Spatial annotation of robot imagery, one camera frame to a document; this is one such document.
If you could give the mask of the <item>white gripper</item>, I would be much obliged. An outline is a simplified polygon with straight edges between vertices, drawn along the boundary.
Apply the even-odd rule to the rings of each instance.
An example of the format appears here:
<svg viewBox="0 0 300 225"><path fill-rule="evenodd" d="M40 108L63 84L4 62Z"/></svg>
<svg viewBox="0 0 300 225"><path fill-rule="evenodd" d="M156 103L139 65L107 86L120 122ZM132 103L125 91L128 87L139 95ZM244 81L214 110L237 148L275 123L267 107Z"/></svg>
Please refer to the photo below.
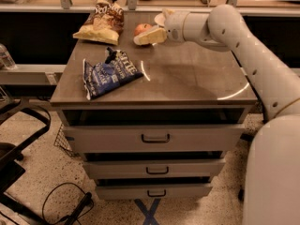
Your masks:
<svg viewBox="0 0 300 225"><path fill-rule="evenodd" d="M152 27L137 35L133 41L136 45L148 45L162 43L167 39L175 42L184 42L184 23L188 16L187 11L173 11L169 8L162 9L162 14L166 18L164 28Z"/></svg>

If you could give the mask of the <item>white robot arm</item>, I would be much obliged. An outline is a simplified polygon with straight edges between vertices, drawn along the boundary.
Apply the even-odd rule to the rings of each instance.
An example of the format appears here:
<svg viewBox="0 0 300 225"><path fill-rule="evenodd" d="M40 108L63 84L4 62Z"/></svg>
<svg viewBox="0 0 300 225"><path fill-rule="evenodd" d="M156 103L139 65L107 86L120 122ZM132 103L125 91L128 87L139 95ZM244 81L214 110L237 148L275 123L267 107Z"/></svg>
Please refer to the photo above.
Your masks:
<svg viewBox="0 0 300 225"><path fill-rule="evenodd" d="M264 106L267 123L247 158L243 225L300 225L300 78L264 46L231 5L207 14L169 10L164 25L134 32L134 43L192 41L233 52Z"/></svg>

